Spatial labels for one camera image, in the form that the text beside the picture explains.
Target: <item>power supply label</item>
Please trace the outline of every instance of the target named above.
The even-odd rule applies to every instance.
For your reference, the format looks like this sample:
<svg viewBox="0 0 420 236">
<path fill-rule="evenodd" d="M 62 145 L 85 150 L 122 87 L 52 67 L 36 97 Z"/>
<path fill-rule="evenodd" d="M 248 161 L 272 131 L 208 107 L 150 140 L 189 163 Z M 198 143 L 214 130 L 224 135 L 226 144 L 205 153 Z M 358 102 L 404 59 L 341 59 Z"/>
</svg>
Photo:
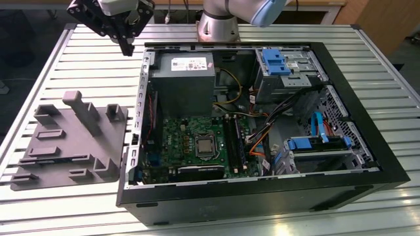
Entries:
<svg viewBox="0 0 420 236">
<path fill-rule="evenodd" d="M 206 70 L 208 64 L 205 58 L 173 58 L 170 61 L 172 71 Z"/>
</svg>

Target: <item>slotted metal table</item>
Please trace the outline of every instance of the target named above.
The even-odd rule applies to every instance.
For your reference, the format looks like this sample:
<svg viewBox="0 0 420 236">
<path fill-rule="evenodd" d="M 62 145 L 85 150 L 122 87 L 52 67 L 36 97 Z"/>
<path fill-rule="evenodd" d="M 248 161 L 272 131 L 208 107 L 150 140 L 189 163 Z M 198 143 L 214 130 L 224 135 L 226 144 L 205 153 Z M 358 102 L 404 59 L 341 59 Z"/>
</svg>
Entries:
<svg viewBox="0 0 420 236">
<path fill-rule="evenodd" d="M 144 42 L 196 40 L 193 25 L 149 25 L 133 57 L 124 57 L 108 38 L 68 25 L 0 147 L 0 235 L 418 235 L 420 97 L 364 32 L 337 25 L 240 25 L 240 36 L 249 42 L 325 43 L 412 181 L 337 210 L 149 228 L 114 206 L 117 182 L 13 192 L 9 180 L 37 125 L 37 105 L 62 108 L 64 91 L 80 90 L 85 102 L 129 106 L 132 116 Z"/>
</svg>

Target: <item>green motherboard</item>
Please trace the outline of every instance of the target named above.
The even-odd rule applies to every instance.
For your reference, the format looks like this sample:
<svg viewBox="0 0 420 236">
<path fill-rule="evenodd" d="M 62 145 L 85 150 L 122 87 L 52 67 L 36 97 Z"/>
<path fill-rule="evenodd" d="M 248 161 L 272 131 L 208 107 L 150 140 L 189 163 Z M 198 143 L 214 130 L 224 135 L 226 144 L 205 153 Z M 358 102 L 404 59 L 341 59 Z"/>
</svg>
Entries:
<svg viewBox="0 0 420 236">
<path fill-rule="evenodd" d="M 238 117 L 238 128 L 242 138 L 249 135 L 250 129 L 246 117 Z M 166 118 L 162 131 L 162 152 L 160 167 L 220 165 L 224 166 L 224 178 L 257 176 L 257 162 L 253 156 L 246 157 L 246 169 L 233 171 L 229 167 L 222 117 L 213 118 Z M 213 151 L 213 156 L 201 157 L 200 151 Z"/>
</svg>

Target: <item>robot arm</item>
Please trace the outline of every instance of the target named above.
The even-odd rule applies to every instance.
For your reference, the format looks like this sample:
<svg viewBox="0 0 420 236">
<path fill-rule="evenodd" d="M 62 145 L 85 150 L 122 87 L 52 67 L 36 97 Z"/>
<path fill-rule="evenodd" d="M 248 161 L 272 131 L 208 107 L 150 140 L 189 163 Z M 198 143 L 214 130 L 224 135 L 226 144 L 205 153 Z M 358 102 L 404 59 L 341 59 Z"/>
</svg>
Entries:
<svg viewBox="0 0 420 236">
<path fill-rule="evenodd" d="M 197 26 L 198 39 L 229 42 L 238 39 L 236 17 L 257 27 L 269 26 L 292 0 L 205 0 Z"/>
<path fill-rule="evenodd" d="M 200 41 L 229 42 L 238 39 L 236 17 L 257 27 L 269 26 L 292 0 L 204 0 L 197 26 Z M 133 39 L 153 16 L 152 0 L 73 0 L 66 12 L 100 36 L 118 43 L 132 56 Z"/>
<path fill-rule="evenodd" d="M 132 56 L 133 39 L 153 16 L 152 0 L 73 0 L 66 12 L 100 36 L 108 35 Z"/>
</svg>

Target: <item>ram slot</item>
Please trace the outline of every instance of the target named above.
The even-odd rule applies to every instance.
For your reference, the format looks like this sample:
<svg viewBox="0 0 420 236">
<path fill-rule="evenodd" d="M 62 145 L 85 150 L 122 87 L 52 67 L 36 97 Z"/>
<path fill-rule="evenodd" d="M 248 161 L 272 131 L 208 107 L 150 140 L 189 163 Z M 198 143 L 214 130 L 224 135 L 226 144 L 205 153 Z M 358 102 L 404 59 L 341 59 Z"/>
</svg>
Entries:
<svg viewBox="0 0 420 236">
<path fill-rule="evenodd" d="M 233 125 L 234 125 L 234 131 L 236 131 L 236 148 L 237 148 L 237 153 L 238 153 L 238 158 L 240 158 L 240 169 L 245 170 L 246 169 L 246 157 L 245 157 L 245 150 L 244 150 L 244 140 L 241 137 L 241 130 L 238 126 L 238 121 L 234 118 L 233 119 Z"/>
<path fill-rule="evenodd" d="M 237 126 L 234 118 L 225 116 L 222 119 L 222 131 L 225 138 L 225 145 L 228 150 L 229 167 L 233 173 L 242 169 L 241 157 L 238 153 L 238 140 L 237 140 Z"/>
</svg>

